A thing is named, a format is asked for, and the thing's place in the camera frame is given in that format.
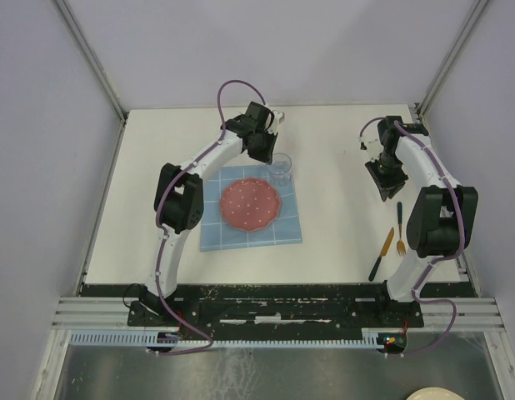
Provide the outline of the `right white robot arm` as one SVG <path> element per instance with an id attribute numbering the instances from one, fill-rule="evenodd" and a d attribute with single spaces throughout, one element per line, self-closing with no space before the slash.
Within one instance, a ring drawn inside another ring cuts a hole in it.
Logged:
<path id="1" fill-rule="evenodd" d="M 419 189 L 406 226 L 408 250 L 385 282 L 388 297 L 372 307 L 377 322 L 392 326 L 403 317 L 401 303 L 418 301 L 435 268 L 462 256 L 472 237 L 478 191 L 463 186 L 443 166 L 421 123 L 405 123 L 399 116 L 375 117 L 372 123 L 381 152 L 374 153 L 363 136 L 358 140 L 369 154 L 365 167 L 380 198 L 392 199 L 407 182 Z"/>

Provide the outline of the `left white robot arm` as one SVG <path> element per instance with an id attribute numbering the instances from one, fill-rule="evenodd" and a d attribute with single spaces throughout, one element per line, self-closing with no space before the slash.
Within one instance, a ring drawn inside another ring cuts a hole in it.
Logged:
<path id="1" fill-rule="evenodd" d="M 270 164 L 284 113 L 250 102 L 245 113 L 221 119 L 219 134 L 181 165 L 165 164 L 154 198 L 159 242 L 155 269 L 139 294 L 147 316 L 158 325 L 170 323 L 175 305 L 167 298 L 177 288 L 178 267 L 188 235 L 204 211 L 204 184 L 227 162 L 246 153 Z"/>

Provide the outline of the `green handled gold fork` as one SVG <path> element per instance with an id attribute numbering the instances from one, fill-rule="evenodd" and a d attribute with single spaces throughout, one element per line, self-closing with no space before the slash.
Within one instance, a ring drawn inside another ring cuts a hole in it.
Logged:
<path id="1" fill-rule="evenodd" d="M 397 253 L 400 257 L 404 257 L 407 253 L 405 243 L 403 241 L 403 203 L 397 203 L 397 224 L 398 224 L 398 240 Z"/>

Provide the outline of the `pink dotted plate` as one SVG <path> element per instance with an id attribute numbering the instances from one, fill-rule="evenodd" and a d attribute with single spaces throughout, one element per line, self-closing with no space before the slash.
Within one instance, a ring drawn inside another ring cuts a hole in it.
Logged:
<path id="1" fill-rule="evenodd" d="M 256 177 L 234 181 L 219 199 L 222 220 L 231 228 L 248 233 L 267 228 L 278 217 L 281 206 L 278 191 Z"/>

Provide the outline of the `clear plastic cup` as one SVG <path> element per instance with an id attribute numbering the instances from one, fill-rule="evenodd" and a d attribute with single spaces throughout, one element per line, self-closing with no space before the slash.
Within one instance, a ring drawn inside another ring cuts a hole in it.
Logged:
<path id="1" fill-rule="evenodd" d="M 292 159 L 285 153 L 272 155 L 272 163 L 267 166 L 269 182 L 276 186 L 287 186 L 292 178 Z"/>

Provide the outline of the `green handled gold knife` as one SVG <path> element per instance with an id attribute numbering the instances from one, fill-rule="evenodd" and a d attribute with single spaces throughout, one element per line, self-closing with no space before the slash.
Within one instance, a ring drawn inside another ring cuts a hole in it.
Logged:
<path id="1" fill-rule="evenodd" d="M 368 275 L 368 281 L 369 282 L 373 282 L 376 275 L 377 275 L 377 272 L 378 272 L 378 269 L 379 269 L 379 265 L 382 261 L 382 259 L 387 255 L 388 253 L 388 250 L 393 242 L 393 238 L 394 238 L 394 228 L 392 227 L 386 237 L 386 240 L 384 242 L 384 244 L 382 245 L 382 248 L 380 250 L 380 253 L 378 254 L 378 257 L 375 261 L 375 263 L 373 264 L 372 266 L 372 269 Z"/>

